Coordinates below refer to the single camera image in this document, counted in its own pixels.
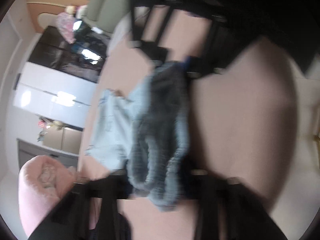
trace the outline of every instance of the bed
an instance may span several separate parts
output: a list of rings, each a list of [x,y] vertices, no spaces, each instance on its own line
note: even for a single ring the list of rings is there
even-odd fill
[[[145,40],[154,38],[164,8],[154,11]],[[175,11],[160,46],[171,49],[169,59],[196,56],[209,23],[185,11]],[[85,150],[90,143],[101,92],[120,90],[124,96],[154,66],[125,35],[111,52],[101,72],[86,119],[78,170],[91,180],[109,171]],[[190,154],[198,165],[224,178],[239,177],[271,210],[294,149],[297,99],[286,53],[260,37],[230,64],[223,75],[195,80],[191,89]],[[132,226],[134,240],[193,239],[197,205],[182,200],[174,212],[160,212],[147,198],[120,200],[119,210]],[[99,202],[95,202],[96,218]]]

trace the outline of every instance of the white cabinet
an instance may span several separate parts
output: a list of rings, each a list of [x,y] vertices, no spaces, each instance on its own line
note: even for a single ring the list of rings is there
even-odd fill
[[[14,105],[83,128],[95,89],[90,81],[27,62]]]

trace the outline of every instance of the gray cabinet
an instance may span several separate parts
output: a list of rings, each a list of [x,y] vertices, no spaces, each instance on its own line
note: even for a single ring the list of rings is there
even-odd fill
[[[18,153],[19,153],[19,168],[33,157],[38,155],[47,155],[61,162],[64,166],[74,166],[77,168],[78,156],[76,154],[64,153],[61,151],[54,151],[49,148],[34,145],[23,140],[18,139]]]

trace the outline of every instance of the beige bed sheet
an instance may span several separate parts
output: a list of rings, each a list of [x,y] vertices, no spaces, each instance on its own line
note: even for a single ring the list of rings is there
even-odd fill
[[[155,13],[153,28],[145,39],[152,39],[152,30],[162,15],[163,9]],[[177,11],[161,45],[172,49],[171,59],[196,55],[208,26],[205,19]],[[109,57],[86,120],[78,169],[90,179],[108,174],[106,168],[84,155],[101,91],[120,90],[127,96],[153,69],[140,50],[130,49],[128,39],[123,39]],[[257,40],[224,75],[193,82],[191,107],[191,154],[199,165],[225,178],[239,177],[270,208],[285,180],[296,138],[296,94],[286,54],[265,38]],[[159,212],[148,199],[137,198],[119,201],[119,209],[131,223],[133,240],[193,238],[195,201],[181,201],[174,212]]]

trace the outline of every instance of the garment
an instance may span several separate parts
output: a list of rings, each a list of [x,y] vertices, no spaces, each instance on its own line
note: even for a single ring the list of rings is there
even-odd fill
[[[171,210],[181,195],[178,169],[189,147],[187,98],[175,62],[157,68],[127,99],[105,90],[86,154],[110,170],[128,159],[134,192]]]

